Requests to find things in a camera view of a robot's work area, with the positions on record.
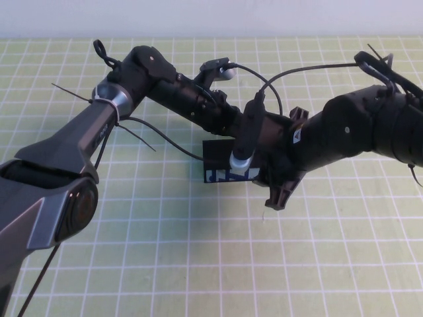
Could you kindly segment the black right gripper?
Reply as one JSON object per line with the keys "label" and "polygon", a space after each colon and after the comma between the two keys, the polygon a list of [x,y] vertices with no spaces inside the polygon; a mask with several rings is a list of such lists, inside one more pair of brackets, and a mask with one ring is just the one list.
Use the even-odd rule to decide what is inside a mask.
{"label": "black right gripper", "polygon": [[285,209],[288,199],[305,175],[289,156],[288,145],[290,128],[293,124],[306,122],[309,111],[295,107],[289,112],[289,117],[265,114],[256,147],[260,158],[256,184],[268,185],[270,196],[265,206],[276,211]]}

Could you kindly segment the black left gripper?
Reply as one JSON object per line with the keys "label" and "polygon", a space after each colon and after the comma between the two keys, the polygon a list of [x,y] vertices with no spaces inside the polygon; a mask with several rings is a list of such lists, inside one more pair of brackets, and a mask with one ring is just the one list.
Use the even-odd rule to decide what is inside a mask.
{"label": "black left gripper", "polygon": [[239,132],[243,113],[227,102],[222,90],[203,90],[204,97],[194,110],[194,123],[207,132],[220,136],[236,136]]}

